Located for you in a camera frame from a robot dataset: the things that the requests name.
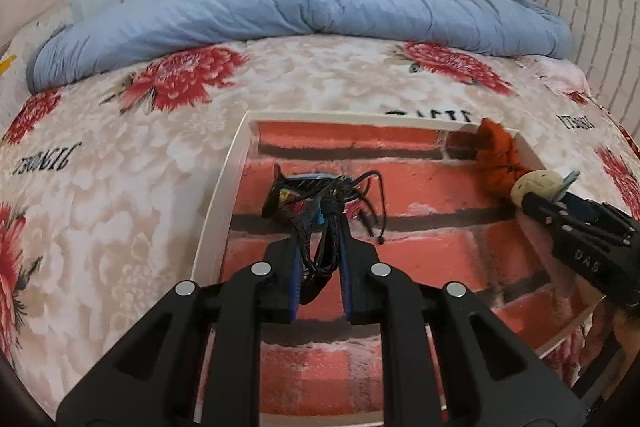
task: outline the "blue gripper pad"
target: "blue gripper pad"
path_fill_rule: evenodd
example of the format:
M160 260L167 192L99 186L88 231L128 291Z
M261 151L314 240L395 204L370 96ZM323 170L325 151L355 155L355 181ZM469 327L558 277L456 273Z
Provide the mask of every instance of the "blue gripper pad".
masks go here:
M289 319L294 320L300 307L300 285L302 284L302 258L300 247L296 247L293 270L289 280Z
M344 236L340 233L340 290L342 293L342 309L347 321L351 321L351 274L344 251Z

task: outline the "brick pattern surface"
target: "brick pattern surface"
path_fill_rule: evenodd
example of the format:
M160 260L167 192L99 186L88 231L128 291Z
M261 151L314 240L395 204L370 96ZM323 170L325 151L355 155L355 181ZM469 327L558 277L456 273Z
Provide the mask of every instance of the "brick pattern surface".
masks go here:
M363 140L359 140L359 131ZM290 158L293 150L305 150L309 157L315 157L314 151L325 150L329 144L356 150L357 154L374 150L379 158L357 159L356 155L332 162L292 160L267 156L263 147L273 146L271 151L285 158ZM273 181L275 163L285 174L330 171L358 175L377 168L383 173L388 192L387 208L396 216L396 221L390 220L384 245L376 245L381 261L404 270L423 284L441 287L450 280L462 281L535 349L558 334L584 309L584 304L576 296L561 299L554 295L546 272L513 214L496 218L492 208L498 202L483 196L475 185L474 162L452 159L446 153L455 148L473 156L475 146L475 137L467 133L404 133L401 128L385 131L347 125L261 125L258 147L245 164L235 212L245 218L253 215L254 219L261 219L256 214ZM420 159L412 156L425 148L436 148L442 155ZM408 157L386 157L397 150L405 151ZM374 193L372 188L372 203L376 206ZM456 220L462 211L467 212L465 219ZM431 223L430 216L442 215L450 216L445 226L425 228ZM411 230L394 229L398 219L408 218ZM352 233L371 241L366 230L356 223L352 224ZM266 246L282 237L286 234L264 235L250 227L231 230L222 279L259 261ZM298 328L301 327L311 332L304 341L296 341L294 335L287 342L278 341L273 334L264 337L261 410L283 415L379 410L383 399L380 337L370 327L355 328L345 322L338 274L316 300L300 306Z

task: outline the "metal screw head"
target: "metal screw head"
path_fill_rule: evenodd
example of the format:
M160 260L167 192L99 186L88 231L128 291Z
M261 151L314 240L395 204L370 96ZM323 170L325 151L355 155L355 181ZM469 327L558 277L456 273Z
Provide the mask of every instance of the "metal screw head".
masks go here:
M466 286L462 282L450 282L446 289L452 297L462 297L466 293Z
M254 275L267 275L271 271L271 265L269 263L265 263L265 261L260 261L259 263L255 263L251 267L251 272Z
M391 267L385 263L375 263L371 265L371 273L378 277L386 277L391 273Z
M194 291L196 291L196 285L191 281L180 281L175 285L175 292L182 297L191 295Z

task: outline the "black cable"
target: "black cable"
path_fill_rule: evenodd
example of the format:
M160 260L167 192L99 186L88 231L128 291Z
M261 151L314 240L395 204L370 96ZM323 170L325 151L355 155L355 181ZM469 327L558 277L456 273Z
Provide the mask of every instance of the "black cable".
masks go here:
M370 189L372 177L378 179L380 190L382 226L378 234L378 243L382 245L385 241L384 233L386 230L386 200L382 175L379 171L367 171L354 180L351 180L348 176L337 176L318 190L300 194L280 204L282 213L290 220L299 238L300 257L305 268L302 281L303 288L310 285L314 278L330 277L340 264L339 216L344 212L345 201L362 201L371 213L376 225L379 224L378 216L366 196ZM367 182L366 187L360 190L358 186L365 181ZM288 188L286 179L282 188ZM293 212L290 206L300 201L306 201L302 212ZM315 256L311 258L311 229L316 223L319 214L322 214L325 223ZM370 235L373 235L370 227L367 228L367 231Z

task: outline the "bundle of black wires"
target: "bundle of black wires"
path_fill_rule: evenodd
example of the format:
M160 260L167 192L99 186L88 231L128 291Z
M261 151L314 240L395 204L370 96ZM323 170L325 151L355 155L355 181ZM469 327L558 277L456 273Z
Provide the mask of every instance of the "bundle of black wires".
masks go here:
M378 180L382 222L367 198L373 178ZM296 196L280 202L281 190L288 190ZM376 227L380 227L377 239L382 245L386 229L386 201L380 172L367 171L356 179L332 174L308 174L286 178L276 166L276 180L265 201L262 215L271 217L277 210L290 221L296 232L303 263L301 304L311 302L340 265L341 215L344 213L345 203L354 200L361 201L370 212L367 216L362 209L358 211L358 219L363 222L369 234L373 236L369 219L373 220ZM303 202L302 211L293 211L295 204L300 202ZM311 256L311 236L317 227L319 216L322 222L321 238L315 255Z

